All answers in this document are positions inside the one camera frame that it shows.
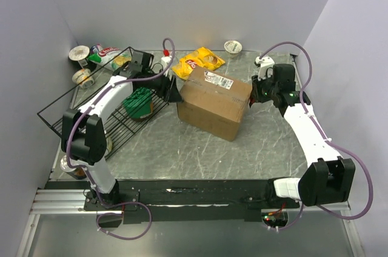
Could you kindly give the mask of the brown cardboard express box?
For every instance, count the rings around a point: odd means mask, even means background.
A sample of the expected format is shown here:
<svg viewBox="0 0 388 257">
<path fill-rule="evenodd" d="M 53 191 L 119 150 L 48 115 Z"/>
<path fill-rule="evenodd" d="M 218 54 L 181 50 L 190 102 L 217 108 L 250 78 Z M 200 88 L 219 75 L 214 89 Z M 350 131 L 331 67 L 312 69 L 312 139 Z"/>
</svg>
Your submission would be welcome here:
<svg viewBox="0 0 388 257">
<path fill-rule="evenodd" d="M 178 118 L 226 141 L 234 141 L 247 110 L 252 85 L 196 67 L 180 90 Z"/>
</svg>

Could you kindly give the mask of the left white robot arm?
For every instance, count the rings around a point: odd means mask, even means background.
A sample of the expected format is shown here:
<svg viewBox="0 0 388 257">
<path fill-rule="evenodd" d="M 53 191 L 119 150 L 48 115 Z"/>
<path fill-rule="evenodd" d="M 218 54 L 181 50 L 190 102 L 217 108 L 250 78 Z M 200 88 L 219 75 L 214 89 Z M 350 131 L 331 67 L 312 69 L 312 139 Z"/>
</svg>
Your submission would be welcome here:
<svg viewBox="0 0 388 257">
<path fill-rule="evenodd" d="M 98 202 L 107 210 L 119 205 L 118 180 L 105 160 L 107 140 L 105 123 L 116 108 L 139 88 L 153 91 L 165 102 L 182 102 L 176 86 L 176 76 L 170 68 L 175 52 L 164 52 L 167 61 L 163 70 L 151 69 L 153 55 L 138 50 L 131 59 L 117 68 L 108 83 L 79 109 L 69 109 L 62 116 L 61 148 L 68 167 L 81 168 Z"/>
</svg>

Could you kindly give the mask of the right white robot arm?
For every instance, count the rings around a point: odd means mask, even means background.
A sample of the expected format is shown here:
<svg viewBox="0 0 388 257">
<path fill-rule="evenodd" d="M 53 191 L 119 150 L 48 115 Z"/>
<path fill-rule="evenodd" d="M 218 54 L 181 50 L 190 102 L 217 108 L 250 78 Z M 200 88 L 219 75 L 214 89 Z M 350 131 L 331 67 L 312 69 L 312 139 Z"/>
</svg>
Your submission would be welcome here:
<svg viewBox="0 0 388 257">
<path fill-rule="evenodd" d="M 266 203 L 277 208 L 286 198 L 306 206 L 347 201 L 355 164 L 328 145 L 313 124 L 313 107 L 308 96 L 296 89 L 294 66 L 276 64 L 270 57 L 255 65 L 258 74 L 252 76 L 250 103 L 273 103 L 291 126 L 307 161 L 301 178 L 273 180 L 273 187 L 265 192 Z"/>
</svg>

